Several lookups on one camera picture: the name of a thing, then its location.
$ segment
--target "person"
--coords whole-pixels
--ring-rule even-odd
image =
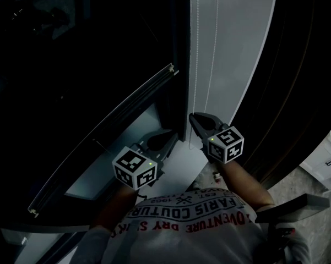
[[[235,161],[215,166],[229,190],[195,190],[134,206],[136,192],[123,186],[84,235],[70,264],[253,263],[257,247],[267,241],[267,230],[254,222],[256,212],[274,201]],[[311,263],[306,240],[298,232],[288,238],[293,263]]]

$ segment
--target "floor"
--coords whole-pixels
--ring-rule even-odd
[[[216,184],[213,179],[213,169],[210,164],[207,164],[193,186],[195,188],[223,188],[225,184],[224,186],[222,183]],[[269,189],[277,205],[304,193],[322,196],[325,191],[326,188],[322,184],[300,167]],[[313,264],[331,263],[331,194],[325,197],[330,199],[329,209],[294,223],[295,228],[304,234],[310,244]]]

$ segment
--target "forearm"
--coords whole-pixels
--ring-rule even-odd
[[[134,207],[136,199],[137,193],[133,189],[128,186],[121,186],[99,213],[91,228],[103,226],[112,232],[117,223]]]
[[[268,191],[237,162],[231,161],[227,164],[216,162],[216,168],[224,177],[228,189],[238,194],[255,211],[263,206],[274,205]]]

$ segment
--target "white cabinet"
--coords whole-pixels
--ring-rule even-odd
[[[331,131],[300,166],[331,191]]]

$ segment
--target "white t-shirt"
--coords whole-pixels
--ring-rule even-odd
[[[254,210],[228,190],[155,197],[136,205],[111,234],[88,231],[71,264],[253,263],[255,249],[267,241],[255,219]],[[295,259],[310,263],[305,239],[296,233],[289,238]]]

